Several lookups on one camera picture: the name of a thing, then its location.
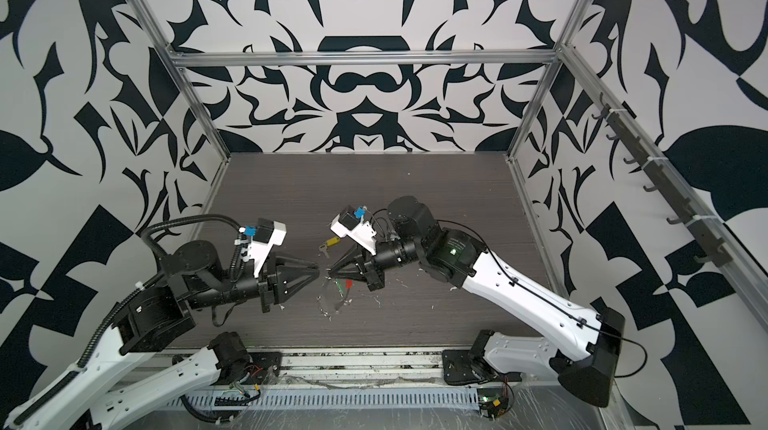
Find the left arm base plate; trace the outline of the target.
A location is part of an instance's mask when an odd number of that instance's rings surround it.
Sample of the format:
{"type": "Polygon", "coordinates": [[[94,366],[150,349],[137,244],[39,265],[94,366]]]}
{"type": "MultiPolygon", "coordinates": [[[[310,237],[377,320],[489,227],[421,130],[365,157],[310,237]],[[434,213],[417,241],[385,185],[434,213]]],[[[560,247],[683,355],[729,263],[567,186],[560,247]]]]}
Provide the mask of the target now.
{"type": "Polygon", "coordinates": [[[244,386],[271,384],[282,371],[283,354],[280,351],[256,351],[249,353],[251,361],[246,365],[239,383],[244,386]]]}

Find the large wire keyring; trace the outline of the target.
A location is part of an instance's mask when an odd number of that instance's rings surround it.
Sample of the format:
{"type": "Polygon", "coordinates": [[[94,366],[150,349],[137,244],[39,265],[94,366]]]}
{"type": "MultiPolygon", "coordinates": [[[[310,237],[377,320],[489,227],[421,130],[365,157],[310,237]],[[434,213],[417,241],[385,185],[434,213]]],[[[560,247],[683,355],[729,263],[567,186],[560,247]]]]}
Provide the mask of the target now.
{"type": "Polygon", "coordinates": [[[317,297],[318,308],[321,314],[327,319],[331,319],[351,304],[350,292],[352,287],[347,289],[344,296],[341,296],[339,294],[337,283],[340,282],[327,277],[324,280],[320,294],[317,297]]]}

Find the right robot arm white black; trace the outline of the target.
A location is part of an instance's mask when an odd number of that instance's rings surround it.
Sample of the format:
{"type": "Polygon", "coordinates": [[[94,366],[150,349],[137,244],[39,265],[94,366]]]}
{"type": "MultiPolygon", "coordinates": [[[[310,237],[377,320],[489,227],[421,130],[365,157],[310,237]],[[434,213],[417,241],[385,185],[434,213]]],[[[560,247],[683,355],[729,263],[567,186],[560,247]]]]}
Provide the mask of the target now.
{"type": "Polygon", "coordinates": [[[386,217],[390,232],[385,237],[374,227],[375,216],[363,207],[346,206],[333,218],[331,231],[355,244],[331,266],[330,277],[363,282],[376,291],[384,287],[387,271],[415,264],[540,334],[533,344],[517,345],[500,332],[480,332],[470,352],[480,370],[553,377],[582,402],[608,407],[621,377],[617,367],[622,347],[629,341],[620,312],[595,310],[557,295],[502,260],[477,232],[435,218],[412,195],[393,200],[386,217]]]}

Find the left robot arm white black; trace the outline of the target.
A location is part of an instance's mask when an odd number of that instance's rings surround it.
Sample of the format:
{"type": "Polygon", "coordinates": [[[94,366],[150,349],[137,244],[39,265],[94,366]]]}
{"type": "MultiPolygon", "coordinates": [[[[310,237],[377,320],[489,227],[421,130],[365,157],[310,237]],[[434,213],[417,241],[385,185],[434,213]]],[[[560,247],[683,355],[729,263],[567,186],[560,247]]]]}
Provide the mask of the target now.
{"type": "Polygon", "coordinates": [[[125,388],[117,383],[195,325],[193,311],[251,299],[268,312],[319,276],[312,261],[265,246],[238,246],[222,266],[204,240],[160,257],[160,272],[117,303],[80,358],[43,391],[14,408],[7,429],[122,429],[161,405],[211,385],[246,379],[252,358],[241,337],[222,332],[193,354],[125,388]]]}

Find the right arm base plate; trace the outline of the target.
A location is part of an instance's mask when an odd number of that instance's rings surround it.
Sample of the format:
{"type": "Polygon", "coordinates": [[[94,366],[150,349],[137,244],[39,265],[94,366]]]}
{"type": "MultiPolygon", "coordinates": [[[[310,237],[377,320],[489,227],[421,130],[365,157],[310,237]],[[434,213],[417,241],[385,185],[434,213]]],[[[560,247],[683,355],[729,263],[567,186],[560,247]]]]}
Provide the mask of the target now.
{"type": "Polygon", "coordinates": [[[493,382],[518,383],[520,372],[499,373],[480,358],[472,357],[469,350],[443,350],[441,352],[443,380],[451,386],[481,385],[493,382]]]}

